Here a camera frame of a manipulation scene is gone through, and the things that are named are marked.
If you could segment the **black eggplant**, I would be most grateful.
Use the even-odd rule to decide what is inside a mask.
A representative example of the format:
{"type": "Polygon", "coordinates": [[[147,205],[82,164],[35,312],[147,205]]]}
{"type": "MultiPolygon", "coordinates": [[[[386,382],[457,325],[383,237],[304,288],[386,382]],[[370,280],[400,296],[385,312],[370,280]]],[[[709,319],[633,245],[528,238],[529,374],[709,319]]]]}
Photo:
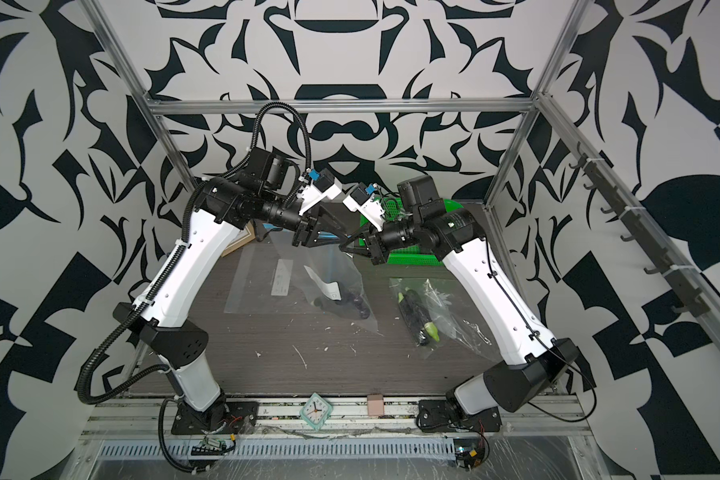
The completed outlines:
{"type": "Polygon", "coordinates": [[[426,324],[429,320],[418,293],[410,289],[399,292],[398,308],[400,310],[400,317],[405,322],[416,345],[428,345],[430,338],[426,332],[426,324]]]}
{"type": "Polygon", "coordinates": [[[432,320],[429,309],[416,291],[405,290],[401,293],[398,306],[401,318],[417,346],[426,346],[440,341],[439,331],[432,320]]]}
{"type": "Polygon", "coordinates": [[[371,309],[365,299],[353,292],[347,293],[341,300],[332,300],[325,296],[316,298],[312,304],[320,310],[340,318],[350,320],[367,320],[371,309]]]}

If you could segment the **lifted clear zip-top bag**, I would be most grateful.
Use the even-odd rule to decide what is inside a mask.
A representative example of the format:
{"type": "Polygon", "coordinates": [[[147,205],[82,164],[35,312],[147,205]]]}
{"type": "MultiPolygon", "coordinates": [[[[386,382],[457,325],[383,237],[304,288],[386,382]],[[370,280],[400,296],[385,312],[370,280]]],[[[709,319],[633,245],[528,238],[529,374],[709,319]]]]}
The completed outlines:
{"type": "Polygon", "coordinates": [[[430,279],[423,277],[392,278],[389,289],[398,308],[398,293],[405,290],[416,291],[429,309],[432,320],[439,331],[439,342],[426,346],[417,346],[411,333],[403,322],[410,339],[413,351],[421,358],[427,359],[437,350],[445,346],[459,346],[471,353],[496,363],[501,359],[498,346],[489,328],[480,319],[475,305],[464,294],[460,285],[454,280],[430,279]]]}

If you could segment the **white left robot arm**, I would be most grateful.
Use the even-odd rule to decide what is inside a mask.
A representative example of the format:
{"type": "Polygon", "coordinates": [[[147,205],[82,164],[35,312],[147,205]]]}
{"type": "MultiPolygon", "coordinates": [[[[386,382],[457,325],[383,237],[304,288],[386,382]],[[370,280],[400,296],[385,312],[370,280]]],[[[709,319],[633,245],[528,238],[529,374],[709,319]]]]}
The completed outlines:
{"type": "Polygon", "coordinates": [[[317,245],[322,230],[344,235],[319,205],[335,199],[341,183],[326,171],[309,176],[295,204],[225,178],[205,182],[188,202],[181,237],[156,278],[132,305],[121,303],[113,313],[157,355],[154,370],[168,377],[186,415],[202,430],[220,429],[225,400],[206,358],[209,336],[189,321],[189,309],[222,252],[253,219],[293,232],[295,245],[317,245]]]}

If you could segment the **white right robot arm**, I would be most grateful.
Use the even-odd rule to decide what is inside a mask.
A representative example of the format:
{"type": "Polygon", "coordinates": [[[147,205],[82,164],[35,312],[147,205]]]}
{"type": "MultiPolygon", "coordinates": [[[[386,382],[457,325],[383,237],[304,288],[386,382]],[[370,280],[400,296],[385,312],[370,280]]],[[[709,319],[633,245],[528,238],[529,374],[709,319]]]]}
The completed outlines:
{"type": "Polygon", "coordinates": [[[468,210],[443,211],[420,222],[409,215],[385,223],[380,230],[366,223],[340,248],[382,264],[391,251],[414,245],[430,250],[460,282],[502,356],[501,362],[448,393],[462,415],[497,407],[515,412],[575,366],[578,347],[553,334],[531,311],[468,210]]]}

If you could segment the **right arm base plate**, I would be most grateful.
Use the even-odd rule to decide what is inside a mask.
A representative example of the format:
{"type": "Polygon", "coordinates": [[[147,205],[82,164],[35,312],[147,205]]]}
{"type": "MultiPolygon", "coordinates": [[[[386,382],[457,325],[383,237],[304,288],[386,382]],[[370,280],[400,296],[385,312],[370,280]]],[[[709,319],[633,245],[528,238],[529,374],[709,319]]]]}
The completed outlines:
{"type": "Polygon", "coordinates": [[[496,407],[467,415],[450,399],[425,399],[418,401],[415,425],[425,433],[496,433],[503,422],[496,407]]]}

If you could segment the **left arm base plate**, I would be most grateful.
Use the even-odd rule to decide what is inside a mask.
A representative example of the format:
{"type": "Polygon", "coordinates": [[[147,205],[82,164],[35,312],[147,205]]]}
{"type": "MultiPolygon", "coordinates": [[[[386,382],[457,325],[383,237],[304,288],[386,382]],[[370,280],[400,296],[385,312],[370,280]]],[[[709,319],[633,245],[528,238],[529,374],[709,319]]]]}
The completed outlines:
{"type": "Polygon", "coordinates": [[[259,403],[255,401],[220,400],[206,411],[194,410],[187,402],[180,401],[171,426],[173,435],[223,435],[249,434],[256,427],[259,403]]]}

